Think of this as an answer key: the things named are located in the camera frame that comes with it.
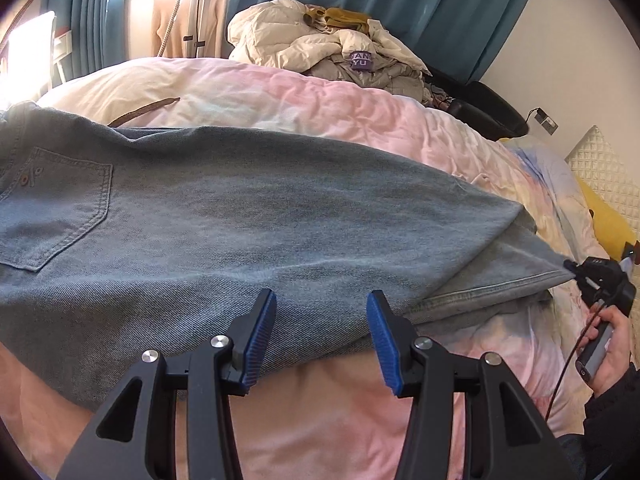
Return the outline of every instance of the black sleeve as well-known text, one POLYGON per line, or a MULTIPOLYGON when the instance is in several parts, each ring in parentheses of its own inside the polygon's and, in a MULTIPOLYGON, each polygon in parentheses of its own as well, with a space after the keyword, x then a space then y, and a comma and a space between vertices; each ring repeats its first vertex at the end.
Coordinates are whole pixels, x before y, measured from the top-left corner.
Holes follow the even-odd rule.
POLYGON ((587 478, 612 466, 606 478, 638 475, 640 454, 640 372, 631 364, 625 375, 584 407, 587 478))

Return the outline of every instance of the beige sweater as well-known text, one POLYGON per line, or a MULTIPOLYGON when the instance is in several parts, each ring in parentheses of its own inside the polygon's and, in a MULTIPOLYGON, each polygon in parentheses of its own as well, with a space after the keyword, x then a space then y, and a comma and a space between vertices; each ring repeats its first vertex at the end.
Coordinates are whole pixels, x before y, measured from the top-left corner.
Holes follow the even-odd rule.
MULTIPOLYGON (((154 0, 154 8, 151 16, 152 46, 155 55, 162 45, 162 38, 169 25, 171 14, 176 0, 154 0)), ((200 38, 206 41, 204 55, 206 57, 221 57, 222 43, 225 35, 225 13, 227 0, 211 0, 207 23, 207 30, 200 31, 200 38)), ((187 35, 189 27, 189 9, 191 0, 181 0, 178 14, 175 18, 169 40, 166 44, 164 57, 184 57, 185 43, 182 40, 187 35)))

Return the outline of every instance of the device handle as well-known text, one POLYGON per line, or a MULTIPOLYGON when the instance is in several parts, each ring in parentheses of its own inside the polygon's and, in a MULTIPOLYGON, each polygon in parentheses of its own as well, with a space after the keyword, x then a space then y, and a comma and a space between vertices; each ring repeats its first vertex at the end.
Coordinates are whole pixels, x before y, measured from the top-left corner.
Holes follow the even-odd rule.
POLYGON ((589 341, 582 353, 575 360, 575 368, 578 370, 582 380, 589 384, 595 377, 598 368, 604 361, 607 354, 607 343, 613 335, 613 326, 603 321, 598 325, 598 336, 589 341))

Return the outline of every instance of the purple label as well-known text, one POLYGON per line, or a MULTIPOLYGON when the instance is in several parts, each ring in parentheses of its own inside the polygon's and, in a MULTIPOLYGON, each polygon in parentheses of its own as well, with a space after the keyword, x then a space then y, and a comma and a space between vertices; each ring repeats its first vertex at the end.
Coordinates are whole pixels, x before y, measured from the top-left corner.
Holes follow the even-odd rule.
POLYGON ((349 56, 351 68, 353 70, 363 70, 371 72, 373 70, 373 56, 365 50, 355 50, 349 56))

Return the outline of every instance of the electrical outlet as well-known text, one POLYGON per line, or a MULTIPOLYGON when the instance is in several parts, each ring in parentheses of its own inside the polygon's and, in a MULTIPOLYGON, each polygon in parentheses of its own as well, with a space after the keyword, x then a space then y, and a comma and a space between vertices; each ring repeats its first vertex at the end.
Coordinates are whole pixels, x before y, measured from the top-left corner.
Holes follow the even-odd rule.
POLYGON ((549 135, 553 135, 554 131, 558 129, 558 124, 549 117, 542 108, 538 108, 536 111, 536 120, 542 125, 549 135))

